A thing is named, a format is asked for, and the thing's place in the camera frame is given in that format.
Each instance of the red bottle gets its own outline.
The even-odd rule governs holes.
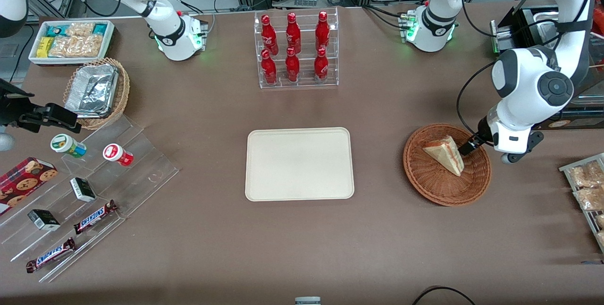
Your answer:
[[[287,46],[294,47],[295,53],[302,51],[302,37],[300,36],[300,26],[296,22],[296,14],[290,12],[287,14]]]
[[[262,49],[262,62],[260,65],[262,66],[262,72],[264,74],[266,84],[268,85],[276,85],[277,84],[277,67],[275,66],[275,62],[270,58],[270,53],[266,49]]]
[[[270,25],[270,17],[268,15],[262,15],[260,20],[262,21],[262,42],[265,45],[265,49],[268,49],[271,55],[276,56],[279,53],[279,47],[277,45],[275,28]]]
[[[325,11],[319,12],[319,23],[317,23],[317,29],[315,29],[315,36],[317,37],[317,51],[320,47],[326,49],[329,45],[329,25],[327,24],[327,12]]]
[[[298,76],[300,75],[300,60],[298,59],[298,56],[296,56],[294,47],[287,48],[285,68],[287,68],[287,79],[292,83],[298,82]]]
[[[325,48],[320,47],[315,58],[315,81],[319,84],[325,83],[327,79],[327,66],[329,60],[325,57]]]

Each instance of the sandwich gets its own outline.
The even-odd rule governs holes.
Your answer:
[[[452,137],[447,136],[440,141],[429,142],[423,147],[423,150],[448,171],[461,176],[464,168],[463,159]]]

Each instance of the round wicker basket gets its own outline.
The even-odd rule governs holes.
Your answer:
[[[126,109],[126,104],[128,103],[128,93],[130,92],[130,79],[128,78],[128,73],[124,70],[124,67],[117,60],[114,60],[112,58],[98,59],[94,60],[93,62],[84,64],[83,67],[100,66],[102,64],[111,64],[118,68],[119,78],[117,87],[115,87],[115,96],[111,114],[103,119],[78,119],[77,122],[81,124],[83,128],[89,130],[97,130],[105,124],[111,124],[115,122],[124,113],[124,109]],[[71,75],[69,83],[67,83],[67,88],[65,88],[65,92],[63,93],[63,103],[67,102],[67,97],[69,96],[69,92],[71,91],[71,84],[73,83],[75,76],[76,73],[74,72],[73,75]]]
[[[447,171],[432,159],[423,147],[430,141],[450,135],[455,143],[464,144],[471,134],[449,124],[431,124],[417,129],[405,144],[403,165],[411,184],[427,199],[443,206],[464,206],[475,202],[489,187],[491,165],[483,147],[463,157],[465,168],[461,177]]]

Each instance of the cookie box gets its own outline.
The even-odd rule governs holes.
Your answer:
[[[17,206],[26,196],[57,174],[52,164],[28,157],[0,176],[0,215]]]
[[[97,25],[107,25],[104,35],[103,42],[101,43],[101,49],[96,57],[70,57],[70,58],[50,58],[50,57],[37,57],[37,49],[43,37],[47,36],[47,32],[52,27],[59,25],[68,25],[70,23],[95,23]],[[109,44],[114,33],[114,24],[108,20],[103,19],[69,19],[67,21],[48,21],[43,22],[40,25],[40,29],[36,35],[36,39],[32,45],[32,51],[30,51],[29,60],[33,64],[37,64],[42,67],[56,67],[56,66],[78,66],[80,64],[93,62],[93,60],[102,59],[105,57]]]

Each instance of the table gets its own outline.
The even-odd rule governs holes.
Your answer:
[[[468,12],[486,29],[511,5]],[[425,124],[460,124],[455,98],[494,58],[490,40],[460,15],[450,44],[423,53],[369,12],[339,13],[340,86],[270,92],[258,87],[253,13],[219,15],[207,51],[184,62],[158,51],[143,19],[114,19],[110,54],[132,85],[126,114],[181,172],[50,284],[28,279],[0,248],[0,303],[276,305],[321,296],[326,305],[400,305],[440,284],[477,304],[601,304],[602,267],[579,264],[600,259],[597,245],[557,167],[602,152],[602,133],[546,132],[515,165],[489,149],[487,193],[471,206],[437,206],[406,179],[403,145]],[[60,102],[73,70],[32,65],[24,89],[34,102]],[[480,75],[462,112],[475,125],[497,101]],[[298,127],[350,131],[354,196],[246,200],[248,134]],[[1,154],[0,171],[26,156],[59,160],[48,141],[60,129],[9,132],[18,144]]]

